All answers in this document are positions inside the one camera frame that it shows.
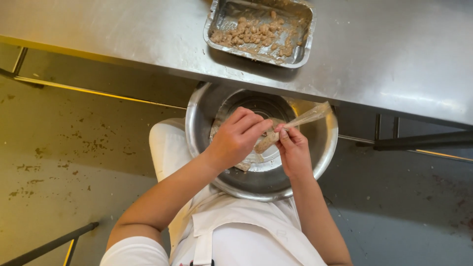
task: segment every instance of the stainless steel bowl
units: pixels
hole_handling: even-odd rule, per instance
[[[238,106],[244,106],[264,118],[275,117],[289,122],[316,104],[201,82],[191,96],[185,117],[189,150],[192,156],[196,157],[208,147],[210,127],[219,110],[230,114]],[[309,140],[314,178],[318,179],[335,152],[338,138],[337,118],[335,114],[330,114],[324,119],[303,124],[299,129]],[[282,169],[277,148],[268,149],[263,156],[265,162],[252,165],[246,174],[232,167],[221,173],[213,184],[235,197],[263,202],[292,197],[292,188]]]

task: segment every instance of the metal tray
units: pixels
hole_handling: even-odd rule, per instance
[[[279,49],[271,51],[270,47],[261,47],[259,51],[242,51],[239,48],[255,49],[255,44],[242,44],[238,47],[223,46],[210,40],[215,30],[230,30],[237,26],[240,17],[251,17],[262,23],[272,20],[270,12],[274,10],[279,18],[284,20],[284,28],[292,28],[291,43],[294,45],[292,55],[279,57]],[[295,24],[296,20],[304,19],[305,27]],[[212,48],[247,57],[252,60],[274,64],[286,68],[299,68],[303,66],[310,53],[312,34],[315,28],[315,8],[304,0],[213,0],[210,14],[204,27],[204,40]],[[275,43],[284,44],[288,32],[279,32]]]

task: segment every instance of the stainless steel table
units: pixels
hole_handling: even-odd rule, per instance
[[[297,70],[210,49],[209,0],[3,0],[0,42],[473,126],[473,1],[310,2],[314,43]]]

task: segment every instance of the white apron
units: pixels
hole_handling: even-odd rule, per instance
[[[180,234],[171,236],[170,261],[176,258],[175,248],[178,239],[194,237],[196,249],[194,266],[210,266],[212,262],[212,234],[220,225],[239,222],[259,226],[267,230],[297,261],[302,265],[326,265],[316,249],[309,242],[300,229],[300,222],[294,215],[286,215],[278,205],[286,205],[286,209],[295,211],[293,199],[274,203],[262,203],[246,199],[237,199],[220,192],[203,200],[195,207],[189,209],[181,223]]]

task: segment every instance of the white shirt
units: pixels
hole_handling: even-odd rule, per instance
[[[172,266],[189,266],[194,257],[196,238],[181,241]],[[265,229],[246,223],[228,223],[214,230],[212,258],[215,266],[301,265]],[[113,245],[100,266],[169,266],[164,248],[146,237],[131,237]]]

